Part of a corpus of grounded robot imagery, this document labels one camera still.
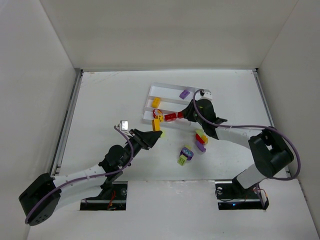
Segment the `red rounded lego brick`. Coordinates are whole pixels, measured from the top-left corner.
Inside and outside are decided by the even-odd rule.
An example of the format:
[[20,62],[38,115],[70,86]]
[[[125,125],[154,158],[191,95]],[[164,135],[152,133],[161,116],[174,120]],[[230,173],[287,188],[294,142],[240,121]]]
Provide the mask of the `red rounded lego brick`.
[[159,110],[159,109],[154,109],[152,111],[152,115],[153,115],[153,118],[155,119],[156,118],[156,115],[163,115],[163,113]]

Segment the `yellow long lego brick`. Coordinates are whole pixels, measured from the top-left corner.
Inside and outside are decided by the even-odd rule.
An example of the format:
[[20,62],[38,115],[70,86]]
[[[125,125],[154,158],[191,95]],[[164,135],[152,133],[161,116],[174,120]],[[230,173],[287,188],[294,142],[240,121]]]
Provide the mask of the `yellow long lego brick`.
[[160,130],[161,130],[160,120],[159,120],[159,119],[154,118],[154,119],[151,121],[151,125],[152,125],[152,130],[153,130],[154,132],[157,132],[157,131],[160,131]]

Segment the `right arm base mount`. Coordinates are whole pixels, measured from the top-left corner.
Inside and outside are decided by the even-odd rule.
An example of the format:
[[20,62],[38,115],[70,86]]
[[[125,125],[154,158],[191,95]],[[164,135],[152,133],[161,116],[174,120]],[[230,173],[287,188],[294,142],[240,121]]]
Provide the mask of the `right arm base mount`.
[[240,189],[232,182],[217,182],[215,196],[220,211],[267,210],[270,202],[266,191],[258,184],[248,189]]

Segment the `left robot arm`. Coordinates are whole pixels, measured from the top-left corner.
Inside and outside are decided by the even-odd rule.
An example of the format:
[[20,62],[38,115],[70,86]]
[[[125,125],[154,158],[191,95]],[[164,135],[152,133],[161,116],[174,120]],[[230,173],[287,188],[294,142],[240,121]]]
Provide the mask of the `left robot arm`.
[[120,134],[126,144],[113,145],[98,164],[66,175],[51,176],[48,172],[39,175],[18,197],[25,213],[25,224],[39,225],[56,210],[99,195],[123,174],[140,150],[149,150],[156,144],[162,131],[131,129],[129,134]]

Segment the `light green lego plate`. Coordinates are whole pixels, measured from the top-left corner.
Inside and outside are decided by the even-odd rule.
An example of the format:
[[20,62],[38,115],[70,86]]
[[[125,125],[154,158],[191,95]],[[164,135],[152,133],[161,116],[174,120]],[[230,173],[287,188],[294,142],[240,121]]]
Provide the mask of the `light green lego plate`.
[[163,130],[160,137],[161,137],[161,138],[164,138],[165,136],[166,136],[166,132]]

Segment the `yellow butterfly lego brick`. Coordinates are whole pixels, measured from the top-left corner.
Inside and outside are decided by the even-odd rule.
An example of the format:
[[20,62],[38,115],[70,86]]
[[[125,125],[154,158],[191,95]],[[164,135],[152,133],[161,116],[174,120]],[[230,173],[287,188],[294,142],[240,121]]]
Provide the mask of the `yellow butterfly lego brick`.
[[160,106],[161,99],[159,97],[155,97],[151,103],[151,107],[157,109]]

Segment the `purple butterfly lego brick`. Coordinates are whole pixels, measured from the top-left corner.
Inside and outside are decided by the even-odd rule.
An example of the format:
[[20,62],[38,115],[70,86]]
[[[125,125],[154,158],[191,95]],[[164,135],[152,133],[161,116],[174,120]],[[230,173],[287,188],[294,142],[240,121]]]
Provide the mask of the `purple butterfly lego brick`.
[[184,100],[189,94],[190,92],[185,89],[183,92],[180,93],[179,97]]

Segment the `yellow small lego brick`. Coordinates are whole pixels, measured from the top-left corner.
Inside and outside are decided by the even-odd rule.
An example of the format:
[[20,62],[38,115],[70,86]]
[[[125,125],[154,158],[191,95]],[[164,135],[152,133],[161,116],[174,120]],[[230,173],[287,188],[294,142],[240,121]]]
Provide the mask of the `yellow small lego brick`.
[[164,121],[164,116],[163,115],[156,115],[155,118],[158,119],[160,122]]

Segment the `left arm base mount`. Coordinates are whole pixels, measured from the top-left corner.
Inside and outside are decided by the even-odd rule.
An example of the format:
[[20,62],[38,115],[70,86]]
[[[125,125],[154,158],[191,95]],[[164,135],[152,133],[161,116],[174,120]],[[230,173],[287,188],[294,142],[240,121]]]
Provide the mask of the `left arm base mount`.
[[96,197],[88,197],[80,202],[80,211],[125,211],[127,208],[128,182],[104,183]]

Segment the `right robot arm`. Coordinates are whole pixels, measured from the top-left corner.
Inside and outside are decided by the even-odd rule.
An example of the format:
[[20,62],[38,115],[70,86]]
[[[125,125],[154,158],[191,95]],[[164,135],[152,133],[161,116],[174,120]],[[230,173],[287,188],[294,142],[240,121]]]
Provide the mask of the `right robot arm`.
[[184,119],[198,123],[207,136],[250,150],[254,163],[232,179],[232,188],[238,193],[273,178],[294,160],[294,154],[275,128],[229,125],[227,119],[216,116],[208,99],[191,100],[181,114]]

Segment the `red large lego brick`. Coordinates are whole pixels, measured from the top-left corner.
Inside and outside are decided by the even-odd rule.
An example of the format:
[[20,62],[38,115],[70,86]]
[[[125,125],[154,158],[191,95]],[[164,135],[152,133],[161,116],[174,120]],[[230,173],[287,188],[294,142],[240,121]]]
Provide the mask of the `red large lego brick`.
[[164,120],[166,122],[172,122],[172,121],[175,121],[176,119],[183,119],[184,118],[184,115],[183,113],[180,111],[180,112],[173,112],[173,113],[170,113],[170,114],[166,114],[164,116]]

